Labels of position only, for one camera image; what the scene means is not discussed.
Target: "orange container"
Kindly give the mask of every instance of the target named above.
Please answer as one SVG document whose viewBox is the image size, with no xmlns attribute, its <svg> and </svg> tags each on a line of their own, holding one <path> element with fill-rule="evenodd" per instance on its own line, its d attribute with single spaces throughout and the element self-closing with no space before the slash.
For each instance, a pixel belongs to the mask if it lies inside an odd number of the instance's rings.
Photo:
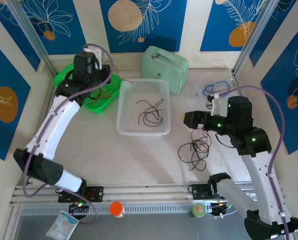
<svg viewBox="0 0 298 240">
<path fill-rule="evenodd" d="M 114 201 L 110 205 L 110 213 L 116 218 L 122 218 L 125 214 L 125 208 L 119 201 Z"/>
</svg>

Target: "green container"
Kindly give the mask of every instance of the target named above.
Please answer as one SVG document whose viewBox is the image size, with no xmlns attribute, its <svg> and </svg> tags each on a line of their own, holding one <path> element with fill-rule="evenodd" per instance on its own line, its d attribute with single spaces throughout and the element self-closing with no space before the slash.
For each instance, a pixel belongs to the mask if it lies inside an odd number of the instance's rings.
<svg viewBox="0 0 298 240">
<path fill-rule="evenodd" d="M 60 82 L 62 82 L 65 79 L 65 75 L 73 70 L 73 63 L 67 66 L 63 71 L 61 71 L 59 74 L 57 74 L 53 79 L 53 84 L 55 87 L 58 87 Z M 109 98 L 100 98 L 97 100 L 93 100 L 90 98 L 85 99 L 83 106 L 92 112 L 95 112 L 96 114 L 101 114 L 103 111 L 116 99 L 119 97 L 120 93 L 120 85 L 121 85 L 122 79 L 118 77 L 117 75 L 113 74 L 111 77 L 111 83 L 105 84 L 103 87 L 101 87 L 101 97 L 105 96 L 112 96 Z M 91 97 L 98 97 L 99 90 L 91 92 Z"/>
<path fill-rule="evenodd" d="M 195 205 L 192 206 L 189 214 L 193 218 L 201 218 L 205 215 L 205 212 L 206 212 L 205 206 L 201 203 L 196 203 Z"/>
<path fill-rule="evenodd" d="M 141 78 L 164 79 L 171 94 L 179 94 L 189 70 L 187 59 L 156 46 L 150 46 L 141 55 Z"/>
</svg>

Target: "white plastic basket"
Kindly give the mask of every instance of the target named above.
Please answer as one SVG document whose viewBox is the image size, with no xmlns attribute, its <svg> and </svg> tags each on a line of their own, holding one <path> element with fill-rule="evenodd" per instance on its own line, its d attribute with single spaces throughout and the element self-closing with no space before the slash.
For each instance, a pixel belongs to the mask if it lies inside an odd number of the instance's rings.
<svg viewBox="0 0 298 240">
<path fill-rule="evenodd" d="M 118 133 L 129 136 L 152 137 L 168 134 L 171 130 L 168 82 L 163 79 L 145 78 L 130 79 L 130 81 L 123 81 L 120 87 L 117 116 Z M 149 103 L 154 106 L 162 99 L 162 103 L 157 107 L 160 116 L 153 108 L 148 110 L 150 108 Z"/>
</svg>

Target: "orange bottle cap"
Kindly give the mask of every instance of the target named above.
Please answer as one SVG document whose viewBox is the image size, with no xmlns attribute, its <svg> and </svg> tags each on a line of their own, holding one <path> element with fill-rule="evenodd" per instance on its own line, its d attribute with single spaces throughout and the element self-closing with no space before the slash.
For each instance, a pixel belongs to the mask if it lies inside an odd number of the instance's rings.
<svg viewBox="0 0 298 240">
<path fill-rule="evenodd" d="M 111 203 L 110 213 L 113 216 L 121 215 L 122 212 L 123 212 L 123 205 L 119 201 L 114 201 L 113 203 Z"/>
</svg>

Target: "blue cable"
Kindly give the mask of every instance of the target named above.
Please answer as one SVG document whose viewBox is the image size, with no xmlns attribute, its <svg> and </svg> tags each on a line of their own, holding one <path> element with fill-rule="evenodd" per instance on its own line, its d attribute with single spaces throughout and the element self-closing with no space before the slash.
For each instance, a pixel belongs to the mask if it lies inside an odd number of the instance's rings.
<svg viewBox="0 0 298 240">
<path fill-rule="evenodd" d="M 204 87 L 204 90 L 202 91 L 202 94 L 207 96 L 207 95 L 211 95 L 211 94 L 215 94 L 215 93 L 218 93 L 220 91 L 214 91 L 213 88 L 216 86 L 216 85 L 219 85 L 219 84 L 226 84 L 228 89 L 224 89 L 224 90 L 230 90 L 231 89 L 231 86 L 230 86 L 230 83 L 227 82 L 227 81 L 217 81 L 216 83 L 212 83 L 212 84 L 208 84 Z"/>
</svg>

